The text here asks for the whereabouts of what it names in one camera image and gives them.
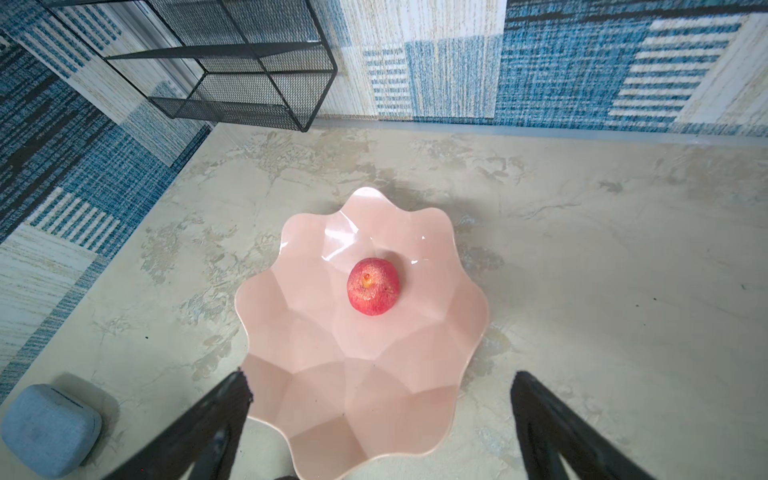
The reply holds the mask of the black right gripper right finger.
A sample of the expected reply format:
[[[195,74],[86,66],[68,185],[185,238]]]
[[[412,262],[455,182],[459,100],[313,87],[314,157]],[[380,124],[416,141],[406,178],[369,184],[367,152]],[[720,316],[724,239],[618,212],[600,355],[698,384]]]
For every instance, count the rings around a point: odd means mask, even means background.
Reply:
[[[518,443],[530,479],[566,479],[565,464],[580,479],[651,477],[531,373],[516,373],[510,401]]]

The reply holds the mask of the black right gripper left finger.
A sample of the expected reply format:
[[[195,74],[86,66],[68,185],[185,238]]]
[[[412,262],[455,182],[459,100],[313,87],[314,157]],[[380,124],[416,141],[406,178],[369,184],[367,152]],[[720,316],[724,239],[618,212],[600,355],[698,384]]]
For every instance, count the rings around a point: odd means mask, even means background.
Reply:
[[[237,370],[107,475],[109,479],[228,479],[253,395]]]

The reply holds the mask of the red apple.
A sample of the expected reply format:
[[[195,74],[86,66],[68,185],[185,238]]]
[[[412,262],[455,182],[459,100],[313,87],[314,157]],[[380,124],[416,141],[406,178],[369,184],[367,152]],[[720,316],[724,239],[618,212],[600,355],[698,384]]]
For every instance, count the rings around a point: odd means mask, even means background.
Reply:
[[[381,258],[359,261],[347,280],[350,305],[367,316],[379,316],[391,310],[399,299],[400,290],[397,269]]]

